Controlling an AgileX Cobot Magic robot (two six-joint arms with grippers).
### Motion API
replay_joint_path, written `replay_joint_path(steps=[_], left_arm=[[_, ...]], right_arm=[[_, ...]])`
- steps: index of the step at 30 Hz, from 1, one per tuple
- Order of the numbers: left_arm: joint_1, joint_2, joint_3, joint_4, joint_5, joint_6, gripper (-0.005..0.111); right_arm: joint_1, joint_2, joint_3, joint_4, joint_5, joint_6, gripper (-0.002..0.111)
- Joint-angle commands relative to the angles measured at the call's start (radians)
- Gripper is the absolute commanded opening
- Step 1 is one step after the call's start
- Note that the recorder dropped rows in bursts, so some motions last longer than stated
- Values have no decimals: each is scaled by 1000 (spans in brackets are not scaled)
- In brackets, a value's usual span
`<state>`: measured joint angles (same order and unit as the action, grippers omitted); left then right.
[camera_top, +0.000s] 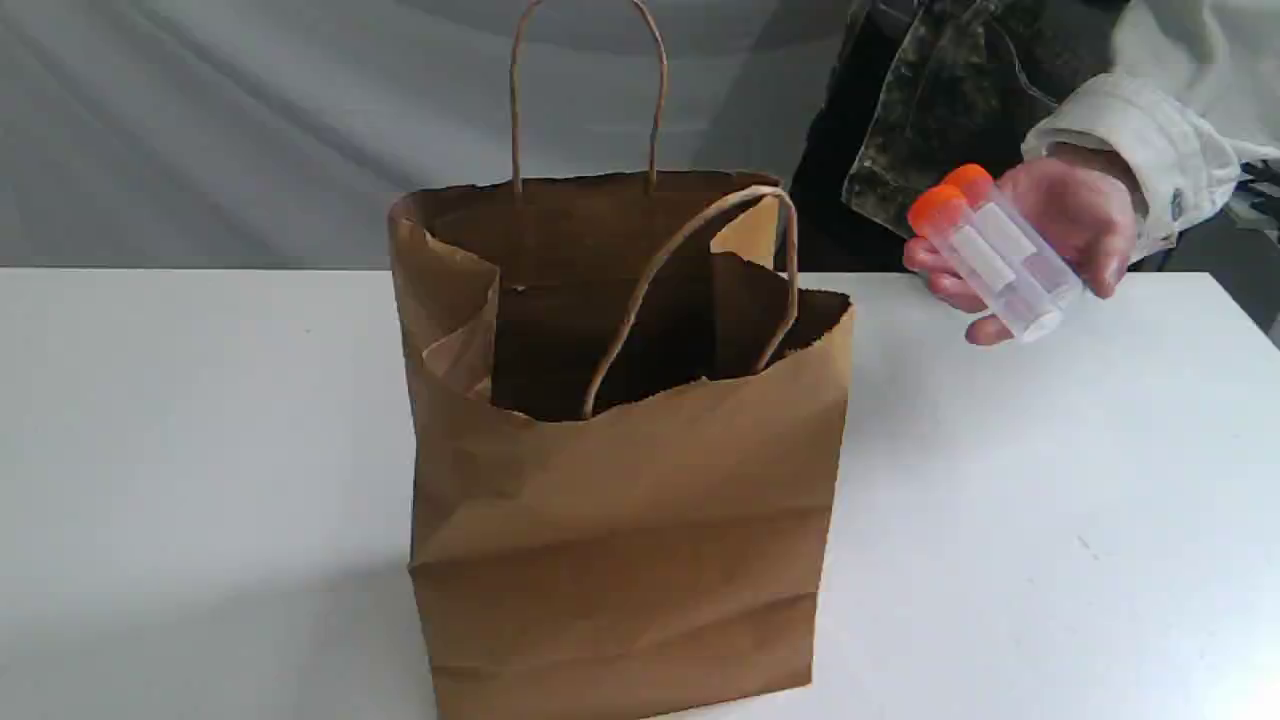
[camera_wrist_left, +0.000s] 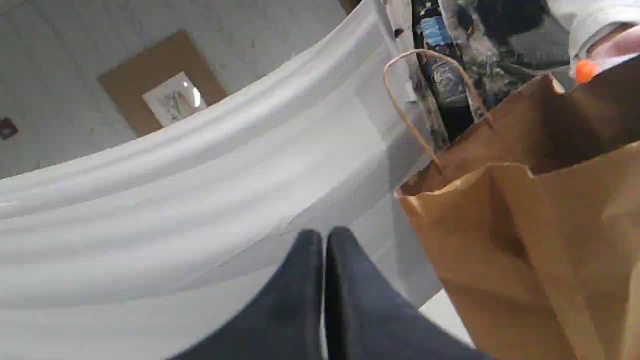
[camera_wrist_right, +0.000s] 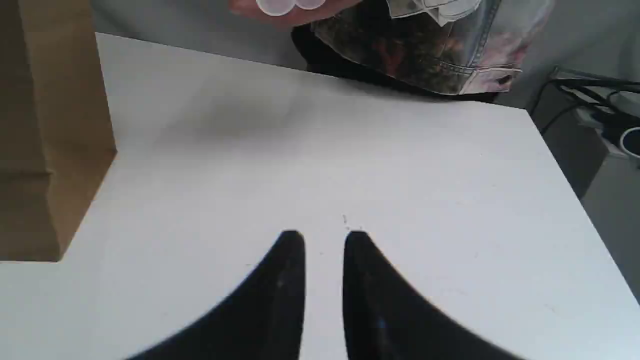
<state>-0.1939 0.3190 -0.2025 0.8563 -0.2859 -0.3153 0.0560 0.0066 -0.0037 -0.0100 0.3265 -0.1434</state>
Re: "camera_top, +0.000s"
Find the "person's hand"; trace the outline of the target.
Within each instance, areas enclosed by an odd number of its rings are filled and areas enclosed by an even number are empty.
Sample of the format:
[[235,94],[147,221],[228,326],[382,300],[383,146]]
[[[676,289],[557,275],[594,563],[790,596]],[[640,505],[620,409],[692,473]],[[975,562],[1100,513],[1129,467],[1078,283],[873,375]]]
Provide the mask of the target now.
[[[1048,155],[1005,172],[998,187],[1096,297],[1116,293],[1140,229],[1137,179],[1119,155],[1057,143]],[[975,315],[965,332],[969,343],[993,346],[1012,340],[1012,332],[928,240],[908,240],[902,264],[940,301]]]

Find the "white-sleeved forearm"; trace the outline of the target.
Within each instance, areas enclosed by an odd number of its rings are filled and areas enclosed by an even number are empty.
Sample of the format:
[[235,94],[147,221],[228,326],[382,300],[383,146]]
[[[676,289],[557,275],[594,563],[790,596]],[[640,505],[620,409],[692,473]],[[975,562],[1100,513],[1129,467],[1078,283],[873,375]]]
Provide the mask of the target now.
[[1024,156],[1117,154],[1146,201],[1133,258],[1170,249],[1225,206],[1245,163],[1277,158],[1277,31],[1275,1],[1132,1],[1112,65],[1027,135]]

